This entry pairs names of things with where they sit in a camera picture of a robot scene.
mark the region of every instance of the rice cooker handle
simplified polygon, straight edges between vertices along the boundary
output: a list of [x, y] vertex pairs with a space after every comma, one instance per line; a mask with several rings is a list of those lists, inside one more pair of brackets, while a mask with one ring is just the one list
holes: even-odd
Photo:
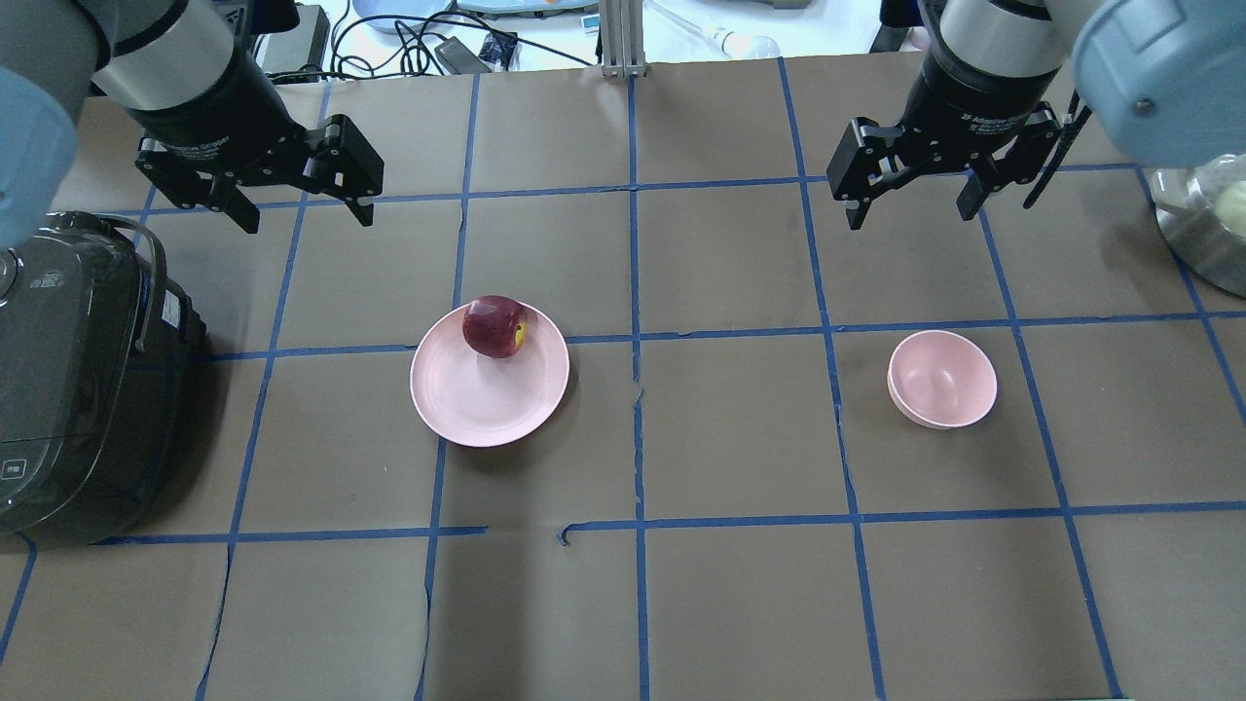
[[115, 215], [101, 215], [100, 219], [116, 228], [126, 228], [141, 233], [143, 240], [147, 240], [152, 249], [152, 286], [151, 294], [147, 296], [147, 318], [143, 319], [143, 326], [138, 331], [138, 337], [135, 339], [135, 350], [138, 350], [140, 354], [146, 354], [147, 332], [159, 322], [161, 313], [164, 309], [164, 290], [168, 286], [168, 263], [164, 259], [164, 244], [159, 242], [159, 238], [150, 228], [133, 219]]

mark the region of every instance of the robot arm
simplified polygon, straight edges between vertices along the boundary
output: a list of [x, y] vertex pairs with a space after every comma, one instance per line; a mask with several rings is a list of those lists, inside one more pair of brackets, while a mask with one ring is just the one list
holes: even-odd
[[[1109, 137], [1145, 166], [1194, 166], [1246, 147], [1246, 6], [1216, 0], [920, 0], [931, 50], [900, 121], [852, 120], [826, 174], [849, 225], [930, 173], [971, 171], [972, 218], [1032, 182], [1063, 125], [1042, 96], [1065, 54]], [[1003, 148], [1007, 152], [997, 158]]]
[[0, 47], [0, 97], [15, 97], [0, 101], [0, 144], [19, 153], [0, 189], [20, 195], [0, 195], [2, 245], [34, 233], [69, 171], [92, 72], [145, 127], [136, 164], [178, 207], [254, 233], [259, 210], [238, 187], [284, 183], [371, 223], [380, 156], [344, 115], [316, 129], [292, 120], [209, 0], [6, 0]]

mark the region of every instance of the pink plate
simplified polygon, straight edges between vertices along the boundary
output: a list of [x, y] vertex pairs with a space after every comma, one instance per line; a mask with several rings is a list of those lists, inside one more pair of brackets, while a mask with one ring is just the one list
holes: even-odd
[[501, 361], [464, 340], [467, 304], [424, 334], [411, 361], [411, 401], [429, 428], [452, 443], [486, 448], [518, 441], [549, 418], [567, 391], [571, 359], [558, 326], [528, 309], [520, 352]]
[[967, 427], [996, 403], [991, 360], [963, 335], [922, 330], [900, 341], [887, 365], [887, 392], [902, 415], [927, 428]]

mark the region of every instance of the white sticker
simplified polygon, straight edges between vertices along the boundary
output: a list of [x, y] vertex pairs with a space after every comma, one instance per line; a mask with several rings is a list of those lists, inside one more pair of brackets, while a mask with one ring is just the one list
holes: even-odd
[[182, 300], [167, 289], [164, 290], [164, 308], [161, 309], [159, 318], [173, 327], [182, 325]]

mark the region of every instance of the red fruit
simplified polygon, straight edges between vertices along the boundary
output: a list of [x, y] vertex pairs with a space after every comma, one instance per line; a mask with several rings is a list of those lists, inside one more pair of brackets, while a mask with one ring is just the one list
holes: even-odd
[[528, 329], [528, 308], [510, 296], [486, 294], [472, 299], [464, 314], [464, 340], [490, 359], [518, 354]]

